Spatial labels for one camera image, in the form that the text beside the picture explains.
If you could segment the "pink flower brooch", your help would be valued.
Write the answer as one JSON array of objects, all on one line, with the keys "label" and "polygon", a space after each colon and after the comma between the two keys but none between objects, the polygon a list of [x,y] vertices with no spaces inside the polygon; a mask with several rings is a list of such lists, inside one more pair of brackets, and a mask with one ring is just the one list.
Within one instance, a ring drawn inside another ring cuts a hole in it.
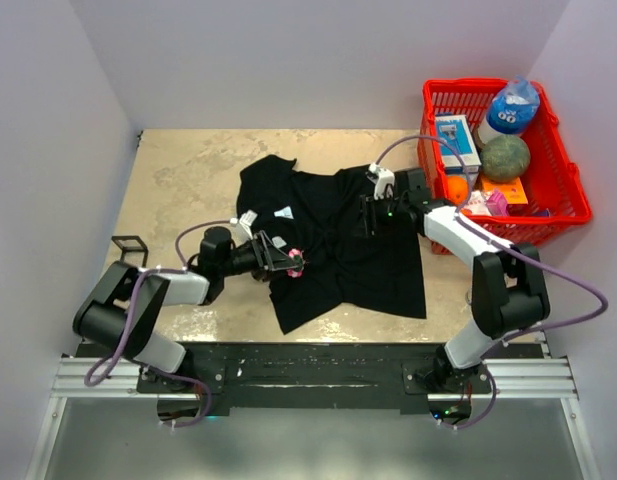
[{"label": "pink flower brooch", "polygon": [[291,278],[301,277],[305,268],[303,252],[293,248],[288,252],[288,256],[292,261],[292,267],[287,271],[287,275]]}]

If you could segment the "black garment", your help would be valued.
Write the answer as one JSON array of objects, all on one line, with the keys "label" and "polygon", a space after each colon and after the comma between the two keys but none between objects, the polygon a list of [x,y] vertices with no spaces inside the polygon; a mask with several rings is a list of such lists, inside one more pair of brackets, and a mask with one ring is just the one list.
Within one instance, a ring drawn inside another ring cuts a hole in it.
[{"label": "black garment", "polygon": [[302,274],[269,283],[283,333],[342,303],[408,318],[426,316],[419,241],[406,223],[367,237],[360,198],[372,194],[366,166],[332,175],[298,171],[295,161],[268,155],[240,172],[236,211],[255,213],[253,228],[302,252]]}]

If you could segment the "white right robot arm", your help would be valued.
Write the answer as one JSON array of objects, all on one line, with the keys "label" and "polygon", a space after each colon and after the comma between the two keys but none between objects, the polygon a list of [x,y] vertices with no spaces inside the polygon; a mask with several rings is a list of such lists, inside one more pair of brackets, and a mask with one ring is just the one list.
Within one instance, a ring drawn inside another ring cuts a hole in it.
[{"label": "white right robot arm", "polygon": [[431,370],[418,383],[428,392],[457,392],[474,375],[483,357],[507,335],[523,332],[550,313],[539,268],[514,257],[539,259],[531,244],[513,244],[468,219],[447,199],[434,199],[422,169],[397,174],[376,163],[366,171],[374,191],[360,197],[363,233],[388,233],[401,223],[436,242],[472,270],[472,320],[436,350]]}]

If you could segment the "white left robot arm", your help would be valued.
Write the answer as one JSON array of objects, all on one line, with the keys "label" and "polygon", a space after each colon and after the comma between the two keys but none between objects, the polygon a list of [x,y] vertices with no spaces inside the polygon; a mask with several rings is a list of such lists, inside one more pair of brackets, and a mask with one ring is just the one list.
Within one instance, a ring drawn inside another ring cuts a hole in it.
[{"label": "white left robot arm", "polygon": [[207,229],[196,255],[180,268],[144,268],[115,261],[78,309],[73,331],[111,354],[97,361],[84,383],[102,383],[121,359],[154,371],[173,392],[184,392],[199,380],[193,354],[156,330],[165,306],[203,306],[222,293],[227,277],[246,273],[297,277],[305,266],[303,253],[261,230],[241,245],[231,231]]}]

